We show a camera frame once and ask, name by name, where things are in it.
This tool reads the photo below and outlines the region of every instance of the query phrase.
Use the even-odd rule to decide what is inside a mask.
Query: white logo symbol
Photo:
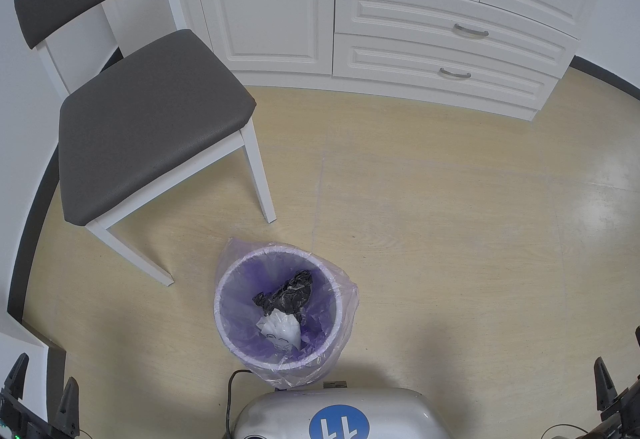
[[[334,432],[329,434],[329,428],[326,425],[326,419],[320,420],[320,427],[322,428],[322,439],[336,439],[338,437],[338,432]],[[350,431],[349,430],[349,421],[347,420],[347,416],[342,416],[342,437],[343,439],[351,439],[354,435],[358,433],[358,429]]]

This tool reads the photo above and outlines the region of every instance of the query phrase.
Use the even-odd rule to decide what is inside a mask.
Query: gray chair
[[[169,0],[177,31],[125,57],[69,94],[47,37],[104,0],[14,0],[29,48],[36,48],[63,99],[60,193],[65,220],[85,226],[134,265],[169,285],[171,275],[128,247],[109,227],[165,190],[240,147],[262,213],[276,219],[253,129],[255,101],[187,29]]]

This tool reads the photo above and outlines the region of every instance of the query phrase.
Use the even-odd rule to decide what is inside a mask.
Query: blue sticker
[[[350,405],[331,405],[320,409],[309,423],[311,439],[367,439],[369,420]]]

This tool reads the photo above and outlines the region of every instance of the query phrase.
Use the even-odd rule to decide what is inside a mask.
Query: white chair frame
[[[169,0],[169,5],[171,7],[176,29],[188,28],[180,0]],[[60,95],[60,98],[64,100],[69,96],[69,91],[64,80],[62,80],[62,76],[60,75],[53,58],[51,57],[51,51],[49,50],[46,39],[36,46],[36,51],[42,60],[53,86]],[[196,174],[196,172],[204,169],[204,167],[211,165],[213,162],[220,160],[220,158],[228,155],[236,149],[239,149],[240,147],[244,147],[244,154],[246,155],[247,162],[249,163],[249,167],[252,172],[253,185],[256,193],[258,194],[258,201],[260,202],[262,214],[268,223],[273,222],[276,220],[276,213],[273,209],[267,178],[264,173],[264,167],[262,166],[258,140],[256,139],[255,130],[253,128],[253,118],[250,118],[249,122],[241,128],[240,131],[232,133],[228,137],[213,144],[213,146],[204,149],[197,155],[188,159],[181,165],[178,165],[178,167],[162,174],[162,176],[140,188],[140,190],[134,192],[121,203],[100,215],[100,217],[89,222],[85,227],[118,254],[133,263],[136,267],[140,268],[140,270],[151,275],[151,277],[160,281],[162,284],[169,286],[173,283],[173,278],[169,272],[156,265],[153,261],[144,256],[144,254],[126,245],[126,243],[110,231],[109,228],[119,220],[140,208],[140,206],[151,201],[151,199],[154,199],[166,190],[169,190],[169,188],[177,185],[189,176]]]

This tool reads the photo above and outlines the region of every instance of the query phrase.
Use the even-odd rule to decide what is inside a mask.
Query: silver drawer handle
[[[487,35],[489,35],[489,31],[485,30],[484,32],[480,32],[480,30],[473,30],[471,28],[465,28],[463,26],[458,25],[457,23],[455,25],[453,25],[453,28],[460,30],[460,32],[464,32],[465,34],[471,34],[471,35],[480,35],[482,37],[487,37]]]
[[[456,78],[471,78],[471,73],[460,75],[460,73],[452,73],[451,71],[447,71],[446,69],[444,69],[444,67],[440,68],[440,72],[443,75],[455,76]]]

